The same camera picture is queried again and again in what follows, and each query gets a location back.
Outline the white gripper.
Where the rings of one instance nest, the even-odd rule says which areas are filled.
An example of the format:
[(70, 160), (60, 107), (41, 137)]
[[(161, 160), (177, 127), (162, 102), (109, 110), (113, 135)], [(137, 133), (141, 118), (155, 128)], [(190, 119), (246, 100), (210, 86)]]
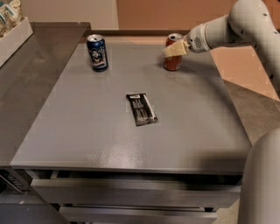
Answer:
[(164, 50), (165, 57), (181, 56), (188, 53), (190, 49), (193, 53), (204, 53), (211, 50), (206, 39), (206, 24), (200, 24), (192, 28), (186, 34), (186, 41), (183, 39), (168, 45)]

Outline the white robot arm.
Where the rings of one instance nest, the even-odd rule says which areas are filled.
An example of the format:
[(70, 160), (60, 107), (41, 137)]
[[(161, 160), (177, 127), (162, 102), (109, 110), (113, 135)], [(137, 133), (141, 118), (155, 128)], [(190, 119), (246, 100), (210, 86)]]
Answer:
[[(223, 17), (192, 28), (164, 49), (166, 57), (250, 45), (275, 90), (280, 86), (280, 33), (263, 0), (237, 0)], [(249, 151), (242, 175), (238, 224), (280, 224), (280, 129)]]

